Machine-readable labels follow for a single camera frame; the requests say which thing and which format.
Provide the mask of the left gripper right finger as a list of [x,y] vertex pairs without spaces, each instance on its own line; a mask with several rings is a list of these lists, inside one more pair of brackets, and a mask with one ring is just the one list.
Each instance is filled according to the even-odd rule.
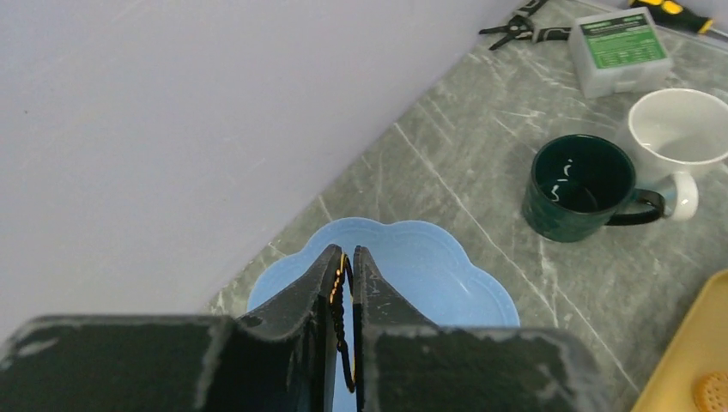
[[438,326],[353,256],[360,411],[609,411],[589,348],[555,328]]

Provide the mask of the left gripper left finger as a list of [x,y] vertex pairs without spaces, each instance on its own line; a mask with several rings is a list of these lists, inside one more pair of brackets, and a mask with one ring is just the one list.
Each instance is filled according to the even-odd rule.
[[330,295],[343,257],[327,246],[241,318],[52,315],[1,347],[4,411],[329,411]]

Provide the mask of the blue three-tier cake stand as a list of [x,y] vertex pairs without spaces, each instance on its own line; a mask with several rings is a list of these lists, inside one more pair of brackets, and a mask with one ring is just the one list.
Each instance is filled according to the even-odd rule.
[[418,311],[438,326],[516,327],[519,315],[504,287],[478,269],[445,229],[425,221],[384,224],[343,218],[324,225],[303,248],[272,264],[258,279],[248,313],[298,279],[329,245],[343,257],[330,295],[335,341],[333,406],[356,408],[353,256],[366,247],[382,276]]

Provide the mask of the dark green mug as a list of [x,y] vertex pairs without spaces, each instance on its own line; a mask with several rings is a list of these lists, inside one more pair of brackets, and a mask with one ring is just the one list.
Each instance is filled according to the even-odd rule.
[[521,212],[544,238],[573,243],[605,226],[658,221],[665,216],[665,200],[637,187],[634,164],[620,147],[599,136],[573,134],[537,151]]

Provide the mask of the yellow serving tray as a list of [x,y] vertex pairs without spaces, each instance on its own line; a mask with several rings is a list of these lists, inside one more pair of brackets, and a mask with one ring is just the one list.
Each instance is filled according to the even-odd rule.
[[727,372],[727,271],[712,276],[673,336],[633,411],[698,411],[693,386]]

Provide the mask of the round orange biscuit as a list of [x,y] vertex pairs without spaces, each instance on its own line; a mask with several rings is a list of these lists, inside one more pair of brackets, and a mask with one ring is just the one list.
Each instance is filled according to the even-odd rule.
[[712,372],[698,378],[693,399],[700,412],[727,412],[727,372]]

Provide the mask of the white mug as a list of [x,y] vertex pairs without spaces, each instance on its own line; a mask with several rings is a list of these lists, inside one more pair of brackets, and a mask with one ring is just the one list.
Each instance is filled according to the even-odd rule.
[[637,186],[665,199],[665,217],[686,221],[699,206],[696,180],[727,159],[727,104],[689,88],[637,100],[614,142],[630,157]]

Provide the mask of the black pliers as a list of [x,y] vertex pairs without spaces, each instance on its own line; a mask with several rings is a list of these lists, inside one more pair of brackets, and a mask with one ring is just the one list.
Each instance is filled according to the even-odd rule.
[[538,12],[548,0],[526,1],[513,12],[510,20],[504,25],[481,29],[479,35],[503,33],[504,37],[489,47],[495,51],[512,40],[523,40],[531,43],[545,41],[568,41],[571,33],[570,27],[542,27],[538,28],[531,17]]

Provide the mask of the green label plastic box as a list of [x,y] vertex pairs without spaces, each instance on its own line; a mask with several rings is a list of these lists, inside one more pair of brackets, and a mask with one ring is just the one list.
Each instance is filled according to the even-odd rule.
[[587,99],[656,90],[673,68],[644,7],[577,18],[567,43]]

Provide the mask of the yellow black screwdriver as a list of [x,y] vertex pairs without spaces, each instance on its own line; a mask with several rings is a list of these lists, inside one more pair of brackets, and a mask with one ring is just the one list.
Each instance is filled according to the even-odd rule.
[[726,39],[727,32],[714,27],[713,19],[697,15],[692,9],[671,0],[630,0],[629,8],[646,8],[655,23],[684,33],[715,34]]

